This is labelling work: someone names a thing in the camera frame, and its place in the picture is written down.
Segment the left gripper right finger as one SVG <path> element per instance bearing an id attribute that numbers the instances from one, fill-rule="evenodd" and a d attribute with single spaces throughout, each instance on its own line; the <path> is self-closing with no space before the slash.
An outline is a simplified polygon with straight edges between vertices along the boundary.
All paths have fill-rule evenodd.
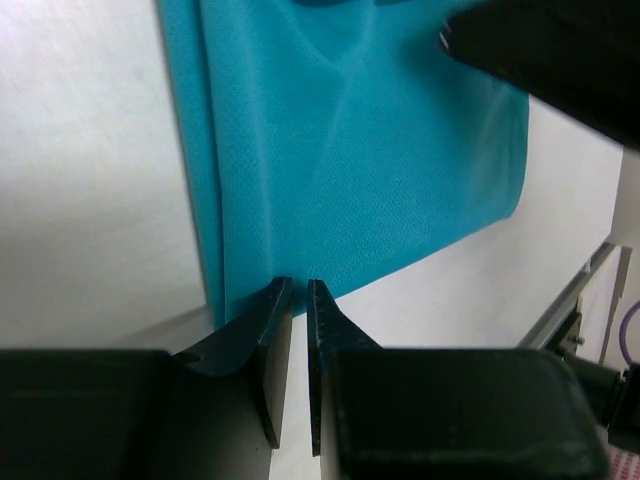
<path id="1" fill-rule="evenodd" d="M 577 378 L 532 349 L 384 348 L 307 287 L 312 453 L 325 479 L 604 479 Z"/>

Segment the teal cloth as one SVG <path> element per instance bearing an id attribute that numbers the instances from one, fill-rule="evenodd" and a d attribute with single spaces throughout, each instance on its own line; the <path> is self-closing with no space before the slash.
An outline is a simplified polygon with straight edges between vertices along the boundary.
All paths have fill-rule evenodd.
<path id="1" fill-rule="evenodd" d="M 352 292 L 509 217 L 529 101 L 449 58 L 456 1 L 158 5 L 216 326 Z"/>

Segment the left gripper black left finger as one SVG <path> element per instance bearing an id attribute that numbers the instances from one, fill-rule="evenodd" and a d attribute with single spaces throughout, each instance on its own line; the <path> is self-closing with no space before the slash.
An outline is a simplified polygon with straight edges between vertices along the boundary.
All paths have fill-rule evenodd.
<path id="1" fill-rule="evenodd" d="M 1 354 L 5 479 L 265 479 L 279 447 L 293 282 L 178 353 Z"/>

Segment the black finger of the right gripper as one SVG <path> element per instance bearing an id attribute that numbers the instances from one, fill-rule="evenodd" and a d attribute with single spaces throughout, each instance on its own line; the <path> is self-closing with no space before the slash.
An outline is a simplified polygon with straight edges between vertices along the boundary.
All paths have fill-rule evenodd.
<path id="1" fill-rule="evenodd" d="M 453 59 L 638 148 L 638 2 L 479 1 L 445 20 L 441 43 Z"/>

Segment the aluminium table edge rail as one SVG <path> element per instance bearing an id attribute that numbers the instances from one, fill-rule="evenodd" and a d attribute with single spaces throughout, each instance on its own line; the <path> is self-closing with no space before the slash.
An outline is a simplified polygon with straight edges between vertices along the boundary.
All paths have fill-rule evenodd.
<path id="1" fill-rule="evenodd" d="M 565 343 L 570 352 L 598 361 L 608 345 L 631 256 L 629 247 L 603 243 L 519 345 L 554 349 Z"/>

